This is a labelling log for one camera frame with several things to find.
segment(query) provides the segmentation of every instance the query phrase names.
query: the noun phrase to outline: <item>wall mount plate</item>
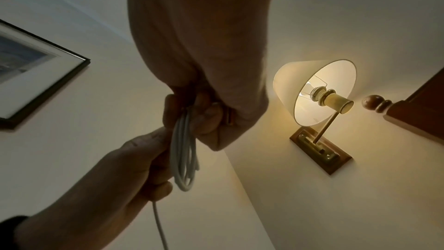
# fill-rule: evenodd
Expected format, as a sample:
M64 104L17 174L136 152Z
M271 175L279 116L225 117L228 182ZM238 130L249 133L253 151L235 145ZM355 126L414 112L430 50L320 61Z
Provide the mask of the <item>wall mount plate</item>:
M327 174L331 175L349 160L353 159L346 152L338 148L332 142L321 137L317 144L311 141L316 137L316 132L311 127L301 127L294 133L292 140L311 159L314 160Z

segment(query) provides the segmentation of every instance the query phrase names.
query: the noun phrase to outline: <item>wooden backplate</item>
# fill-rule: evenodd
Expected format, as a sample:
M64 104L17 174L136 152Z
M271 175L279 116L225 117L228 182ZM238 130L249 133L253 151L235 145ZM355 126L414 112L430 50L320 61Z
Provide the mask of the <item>wooden backplate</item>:
M296 133L294 133L290 137L290 140L292 140L299 148L301 148L311 159L314 160L314 162L316 162L319 166L321 166L321 168L324 169L324 171L327 172L327 174L329 175L333 174L336 170L341 168L342 165L344 165L345 163L347 163L349 160L352 159L350 155L348 155L346 152L338 148L332 142L330 142L324 137L321 137L319 142L324 146L330 148L339 156L339 159L336 160L334 163L331 163L330 165L325 164L318 156L313 154L312 151L307 146L302 144L302 142L299 140L298 136L303 132L311 139L313 139L318 133L311 127L301 127L299 128L298 131L296 131Z

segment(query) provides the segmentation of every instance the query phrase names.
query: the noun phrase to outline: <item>artwork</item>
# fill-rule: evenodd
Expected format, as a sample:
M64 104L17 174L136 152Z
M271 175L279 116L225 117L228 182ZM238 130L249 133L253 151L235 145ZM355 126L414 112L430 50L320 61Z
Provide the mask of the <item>artwork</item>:
M89 63L0 20L0 129L14 129Z

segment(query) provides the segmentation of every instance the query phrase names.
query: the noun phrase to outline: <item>wall sconce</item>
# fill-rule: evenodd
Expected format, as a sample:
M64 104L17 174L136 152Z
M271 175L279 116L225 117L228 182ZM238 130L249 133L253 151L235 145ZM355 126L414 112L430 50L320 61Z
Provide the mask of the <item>wall sconce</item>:
M352 158L322 135L353 107L347 97L355 81L356 67L348 60L290 62L274 76L274 91L302 126L290 139L329 175ZM326 119L319 132L311 128Z

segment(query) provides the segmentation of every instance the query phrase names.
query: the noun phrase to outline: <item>black picture frame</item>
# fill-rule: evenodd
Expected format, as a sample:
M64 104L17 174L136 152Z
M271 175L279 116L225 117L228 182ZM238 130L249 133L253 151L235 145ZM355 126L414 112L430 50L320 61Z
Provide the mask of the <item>black picture frame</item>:
M91 63L91 61L90 61L90 59L88 59L80 54L72 52L71 50L61 47L60 45L57 45L49 40L41 38L40 36L37 36L29 31L25 31L24 29L21 29L15 25L12 25L12 24L10 24L6 21L3 21L1 19L0 19L0 24L8 26L9 28L12 28L12 29L17 30L21 33L24 33L27 36L30 36L32 38L39 40L39 41L42 41L42 42L44 42L48 45L51 45L53 47L56 47L62 51L76 55L77 57L79 57L80 59L83 60L83 62L81 62L77 67L75 67L74 69L72 69L71 71L66 73L61 79L57 80L48 89L46 89L41 94L39 94L36 98L31 100L28 104L26 104L24 107L22 107L16 113L14 113L11 117L9 117L7 119L0 118L0 129L13 130L13 129L16 129L16 127L20 123L22 123L25 119L27 119L44 102L46 102L49 98L51 98L54 94L56 94L64 85L66 85L69 81L71 81L74 77L76 77L76 75L79 74L84 68L86 68Z

